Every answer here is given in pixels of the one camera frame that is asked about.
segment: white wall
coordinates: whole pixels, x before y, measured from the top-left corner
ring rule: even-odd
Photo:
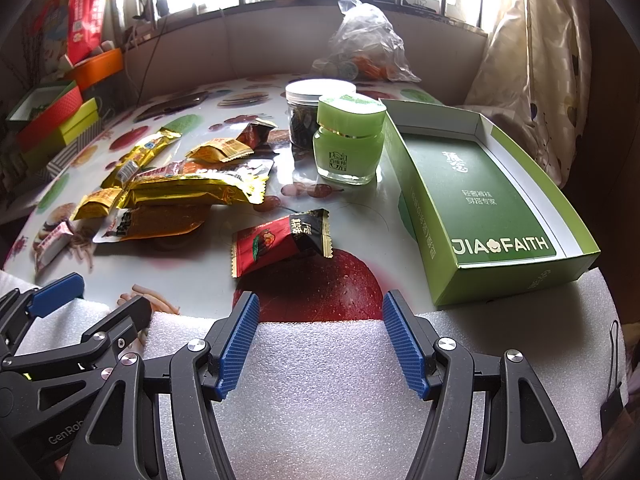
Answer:
[[[420,85],[446,104],[462,104],[486,38],[419,16],[388,12],[387,17],[404,40]],[[327,54],[329,38],[341,20],[337,6],[276,7],[167,32],[153,56],[142,100],[236,75],[308,72],[314,59]],[[129,75],[138,87],[157,42],[147,41],[127,53]]]

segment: fruit-patterned tablecloth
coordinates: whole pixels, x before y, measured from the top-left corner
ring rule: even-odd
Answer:
[[[203,85],[158,96],[128,110],[51,184],[18,236],[4,269],[38,285],[78,272],[86,283],[85,298],[111,306],[137,283],[160,292],[184,314],[209,318],[226,316],[239,290],[259,293],[261,302],[269,305],[268,320],[376,318],[382,294],[392,288],[399,288],[416,312],[432,310],[414,232],[386,153],[375,181],[349,187],[323,180],[316,172],[313,153],[292,148],[284,88],[302,77],[257,76]],[[203,90],[210,95],[198,107],[133,123],[153,104]],[[359,83],[358,91],[373,98],[433,101],[407,83]],[[205,224],[177,237],[96,245],[92,243],[94,232],[80,229],[69,247],[36,274],[34,247],[68,218],[84,195],[98,188],[119,158],[142,137],[177,121],[182,139],[152,161],[158,167],[181,160],[204,140],[236,137],[255,117],[278,126],[268,140],[274,167],[263,204],[213,206]],[[231,278],[233,232],[319,207],[330,212],[333,258],[310,256]]]

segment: barcode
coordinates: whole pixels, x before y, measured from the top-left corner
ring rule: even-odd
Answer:
[[[118,170],[116,173],[116,179],[120,181],[120,183],[124,186],[132,177],[138,172],[140,167],[130,160],[129,162],[125,162],[124,165]]]

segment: black wire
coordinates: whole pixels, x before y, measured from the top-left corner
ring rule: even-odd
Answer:
[[[138,92],[138,100],[136,101],[136,108],[140,106],[140,98],[142,97],[142,92],[145,89],[146,74],[149,72],[149,67],[151,66],[151,62],[153,61],[154,55],[156,54],[156,48],[158,48],[158,45],[160,44],[160,38],[162,38],[162,34],[164,33],[164,28],[166,27],[166,24],[168,22],[169,22],[169,16],[165,16],[164,23],[162,24],[162,28],[160,29],[160,34],[158,34],[158,40],[154,45],[154,49],[151,51],[149,62],[146,64],[145,75],[142,76],[142,84],[140,85],[140,92]]]

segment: curtain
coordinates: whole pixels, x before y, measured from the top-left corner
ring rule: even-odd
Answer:
[[[588,0],[502,0],[496,12],[465,108],[500,126],[562,187],[589,101]]]

